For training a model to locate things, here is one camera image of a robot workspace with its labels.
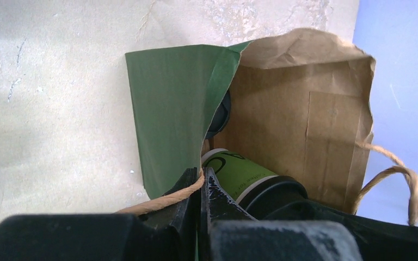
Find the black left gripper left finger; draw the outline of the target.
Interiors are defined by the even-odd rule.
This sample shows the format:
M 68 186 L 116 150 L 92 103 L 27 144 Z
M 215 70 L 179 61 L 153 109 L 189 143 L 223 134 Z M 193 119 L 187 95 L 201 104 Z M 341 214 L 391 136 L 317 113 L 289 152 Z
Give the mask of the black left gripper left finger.
M 149 228 L 139 260 L 195 260 L 199 193 L 161 210 L 140 215 Z

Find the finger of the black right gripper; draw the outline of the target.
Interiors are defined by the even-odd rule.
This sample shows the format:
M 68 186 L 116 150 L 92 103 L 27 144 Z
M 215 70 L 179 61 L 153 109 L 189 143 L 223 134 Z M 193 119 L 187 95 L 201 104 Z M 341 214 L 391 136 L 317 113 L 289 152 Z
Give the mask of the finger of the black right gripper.
M 266 220 L 326 220 L 344 225 L 356 240 L 363 260 L 418 260 L 418 227 L 346 214 L 302 200 L 265 203 Z

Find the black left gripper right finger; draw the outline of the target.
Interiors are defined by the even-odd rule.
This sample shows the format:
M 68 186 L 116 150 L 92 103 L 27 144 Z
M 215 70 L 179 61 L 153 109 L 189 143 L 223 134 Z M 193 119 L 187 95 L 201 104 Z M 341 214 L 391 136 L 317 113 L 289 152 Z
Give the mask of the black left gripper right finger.
M 200 260 L 237 260 L 240 221 L 253 217 L 222 188 L 211 167 L 203 167 L 200 189 Z

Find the black cup lid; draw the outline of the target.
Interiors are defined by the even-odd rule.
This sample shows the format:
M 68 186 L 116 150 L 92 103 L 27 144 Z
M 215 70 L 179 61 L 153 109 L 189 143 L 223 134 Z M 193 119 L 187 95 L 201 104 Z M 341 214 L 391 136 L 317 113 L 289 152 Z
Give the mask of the black cup lid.
M 228 90 L 218 106 L 211 124 L 206 133 L 205 139 L 211 139 L 220 133 L 227 125 L 231 112 L 231 95 Z
M 300 209 L 292 205 L 307 199 L 301 183 L 292 177 L 276 176 L 253 188 L 239 205 L 257 220 L 299 220 Z

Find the green paper bag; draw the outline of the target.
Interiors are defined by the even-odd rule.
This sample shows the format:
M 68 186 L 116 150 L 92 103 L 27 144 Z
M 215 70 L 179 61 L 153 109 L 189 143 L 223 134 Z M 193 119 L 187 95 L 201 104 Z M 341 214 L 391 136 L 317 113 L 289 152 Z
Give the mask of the green paper bag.
M 408 224 L 418 223 L 418 175 L 372 143 L 374 57 L 311 28 L 223 47 L 190 45 L 125 55 L 147 214 L 202 187 L 165 195 L 187 168 L 202 165 L 206 135 L 226 93 L 228 122 L 212 142 L 302 182 L 312 199 L 355 214 L 364 195 L 402 173 Z

